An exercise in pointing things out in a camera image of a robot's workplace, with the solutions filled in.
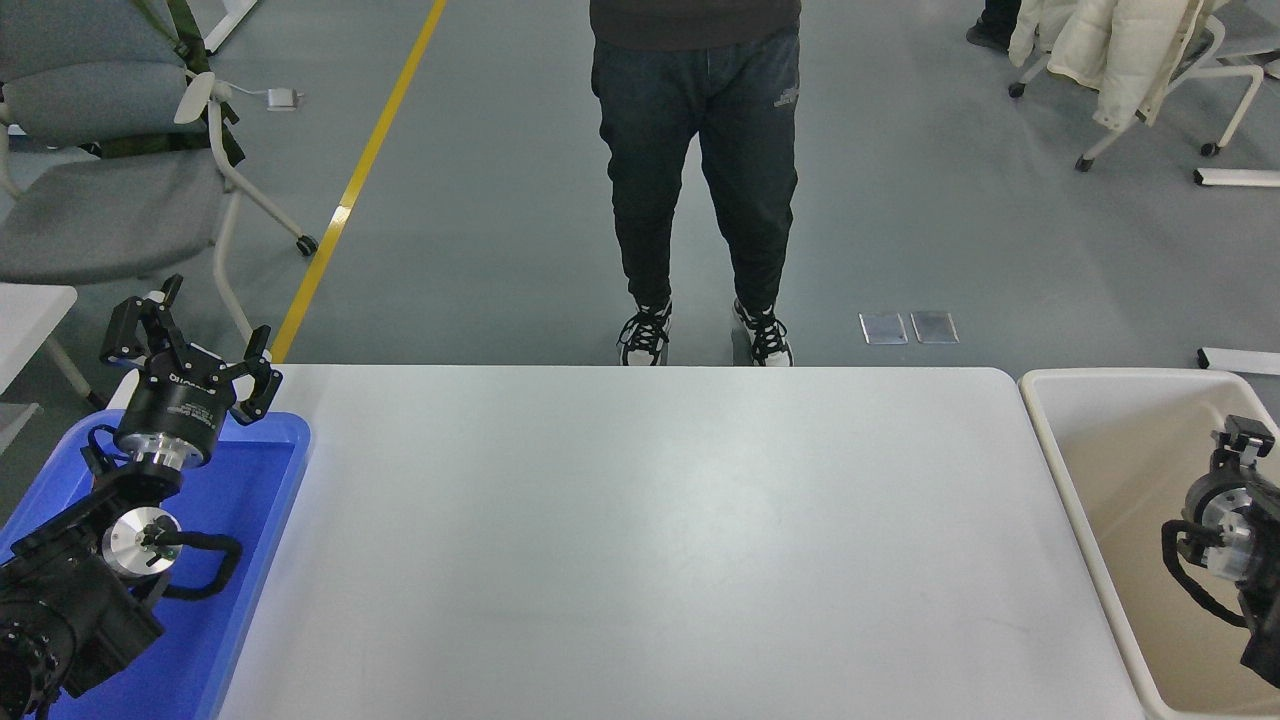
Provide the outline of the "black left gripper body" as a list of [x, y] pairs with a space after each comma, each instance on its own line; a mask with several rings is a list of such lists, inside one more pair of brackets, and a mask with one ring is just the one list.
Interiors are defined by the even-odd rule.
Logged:
[[113, 433], [127, 454], [142, 454], [165, 436], [188, 446], [187, 461], [209, 461], [227, 414], [236, 401], [229, 380], [212, 382], [224, 360], [200, 346], [179, 357], [173, 348], [151, 356]]

